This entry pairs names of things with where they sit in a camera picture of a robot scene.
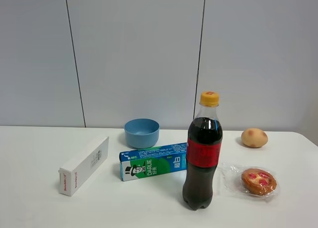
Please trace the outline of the white rectangular cardboard box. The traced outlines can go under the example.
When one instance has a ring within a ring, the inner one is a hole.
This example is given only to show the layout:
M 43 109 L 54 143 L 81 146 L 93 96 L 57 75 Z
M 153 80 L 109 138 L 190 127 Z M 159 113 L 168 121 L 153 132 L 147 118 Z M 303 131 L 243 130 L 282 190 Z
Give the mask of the white rectangular cardboard box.
M 97 137 L 59 169 L 59 193 L 72 196 L 108 158 L 109 137 Z

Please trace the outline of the blue plastic bowl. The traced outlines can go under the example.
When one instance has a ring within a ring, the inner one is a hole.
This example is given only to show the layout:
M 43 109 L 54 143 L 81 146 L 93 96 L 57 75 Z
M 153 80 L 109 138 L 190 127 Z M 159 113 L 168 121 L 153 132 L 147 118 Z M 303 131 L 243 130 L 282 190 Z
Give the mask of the blue plastic bowl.
M 159 139 L 159 129 L 159 123 L 152 119 L 131 120 L 124 126 L 126 143 L 136 149 L 153 147 Z

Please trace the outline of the cola bottle yellow cap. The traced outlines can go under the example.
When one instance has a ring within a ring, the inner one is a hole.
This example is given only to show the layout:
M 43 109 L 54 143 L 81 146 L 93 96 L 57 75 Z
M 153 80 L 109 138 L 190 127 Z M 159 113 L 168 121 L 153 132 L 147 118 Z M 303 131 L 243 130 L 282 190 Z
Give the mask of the cola bottle yellow cap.
M 216 111 L 218 105 L 218 93 L 201 93 L 200 110 L 188 129 L 187 170 L 182 196 L 193 210 L 207 208 L 213 197 L 213 177 L 223 139 L 223 129 Z

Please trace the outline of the blue green toothpaste box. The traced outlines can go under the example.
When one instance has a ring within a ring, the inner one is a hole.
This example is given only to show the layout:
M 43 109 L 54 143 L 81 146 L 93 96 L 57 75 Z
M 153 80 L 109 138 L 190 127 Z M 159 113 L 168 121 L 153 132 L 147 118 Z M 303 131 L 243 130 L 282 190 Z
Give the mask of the blue green toothpaste box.
M 147 178 L 186 169 L 187 143 L 119 153 L 122 181 Z

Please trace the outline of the wrapped fruit tart pastry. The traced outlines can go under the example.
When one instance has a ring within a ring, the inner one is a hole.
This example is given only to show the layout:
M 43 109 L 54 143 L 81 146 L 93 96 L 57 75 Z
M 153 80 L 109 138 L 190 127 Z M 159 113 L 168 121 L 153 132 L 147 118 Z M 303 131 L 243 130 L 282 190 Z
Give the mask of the wrapped fruit tart pastry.
M 224 186 L 232 193 L 270 201 L 280 192 L 273 172 L 257 166 L 222 164 Z

